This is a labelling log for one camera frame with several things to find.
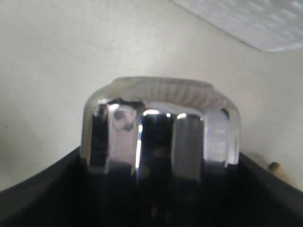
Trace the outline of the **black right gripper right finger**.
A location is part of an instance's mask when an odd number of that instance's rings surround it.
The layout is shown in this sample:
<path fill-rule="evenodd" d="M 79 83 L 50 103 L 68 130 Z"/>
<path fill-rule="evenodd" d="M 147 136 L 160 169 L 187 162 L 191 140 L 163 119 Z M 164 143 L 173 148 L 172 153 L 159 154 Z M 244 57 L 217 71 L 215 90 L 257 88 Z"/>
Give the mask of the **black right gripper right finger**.
<path fill-rule="evenodd" d="M 303 193 L 248 156 L 236 165 L 206 162 L 203 169 L 205 227 L 301 227 Z"/>

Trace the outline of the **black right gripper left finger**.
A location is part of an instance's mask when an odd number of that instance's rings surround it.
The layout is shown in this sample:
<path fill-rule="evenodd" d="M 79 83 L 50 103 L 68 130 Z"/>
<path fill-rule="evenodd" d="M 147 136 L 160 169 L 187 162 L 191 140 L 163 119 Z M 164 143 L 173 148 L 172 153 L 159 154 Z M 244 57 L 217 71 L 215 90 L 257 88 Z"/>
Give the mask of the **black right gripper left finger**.
<path fill-rule="evenodd" d="M 38 174 L 0 193 L 2 227 L 105 227 L 94 186 L 102 168 L 75 149 Z"/>

